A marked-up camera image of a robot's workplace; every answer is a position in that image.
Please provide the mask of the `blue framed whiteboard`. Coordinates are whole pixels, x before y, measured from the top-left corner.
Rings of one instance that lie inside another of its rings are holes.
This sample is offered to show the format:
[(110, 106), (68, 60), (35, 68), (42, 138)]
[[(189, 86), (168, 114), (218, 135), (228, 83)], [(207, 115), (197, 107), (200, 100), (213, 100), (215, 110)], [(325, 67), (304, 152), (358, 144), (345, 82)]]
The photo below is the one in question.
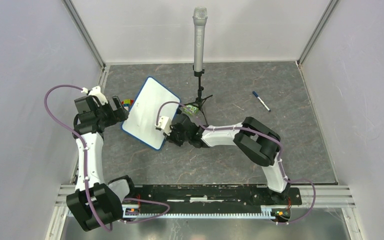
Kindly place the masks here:
[(150, 148), (159, 151), (165, 142), (164, 132), (156, 129), (160, 116), (174, 118), (180, 98), (170, 89), (149, 76), (138, 92), (128, 119), (121, 129)]

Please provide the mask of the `whiteboard marker pen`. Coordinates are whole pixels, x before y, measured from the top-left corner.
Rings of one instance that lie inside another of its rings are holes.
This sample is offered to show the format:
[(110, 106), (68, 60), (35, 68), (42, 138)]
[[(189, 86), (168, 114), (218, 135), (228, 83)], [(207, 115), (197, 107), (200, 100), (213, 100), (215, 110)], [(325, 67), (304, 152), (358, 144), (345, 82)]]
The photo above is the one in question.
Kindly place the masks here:
[(268, 107), (268, 105), (262, 100), (262, 98), (258, 95), (257, 92), (252, 91), (252, 94), (259, 100), (259, 102), (264, 106), (264, 108), (268, 111), (271, 112), (271, 109)]

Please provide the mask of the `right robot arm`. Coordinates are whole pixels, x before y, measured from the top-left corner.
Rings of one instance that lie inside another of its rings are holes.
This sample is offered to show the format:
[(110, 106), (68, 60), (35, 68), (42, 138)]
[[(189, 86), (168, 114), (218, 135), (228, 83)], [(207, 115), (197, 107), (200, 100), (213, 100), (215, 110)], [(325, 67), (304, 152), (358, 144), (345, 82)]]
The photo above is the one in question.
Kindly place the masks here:
[(158, 126), (165, 139), (179, 147), (185, 142), (195, 148), (238, 147), (249, 160), (262, 168), (269, 199), (282, 204), (289, 198), (291, 184), (281, 166), (281, 138), (255, 118), (246, 117), (243, 122), (233, 125), (213, 126), (194, 123), (187, 115), (181, 114), (175, 119), (160, 117)]

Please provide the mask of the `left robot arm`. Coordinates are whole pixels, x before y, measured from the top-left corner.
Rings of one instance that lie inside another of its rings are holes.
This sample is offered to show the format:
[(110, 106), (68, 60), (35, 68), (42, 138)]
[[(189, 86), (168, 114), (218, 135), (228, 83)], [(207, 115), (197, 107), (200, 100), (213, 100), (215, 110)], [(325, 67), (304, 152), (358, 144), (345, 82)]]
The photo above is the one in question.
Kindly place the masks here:
[(122, 202), (133, 203), (137, 198), (132, 179), (128, 175), (105, 183), (102, 149), (105, 128), (128, 119), (129, 112), (118, 96), (109, 103), (101, 103), (97, 96), (83, 96), (74, 100), (78, 113), (73, 119), (73, 138), (78, 147), (79, 173), (74, 193), (66, 197), (66, 204), (85, 231), (91, 231), (123, 219)]

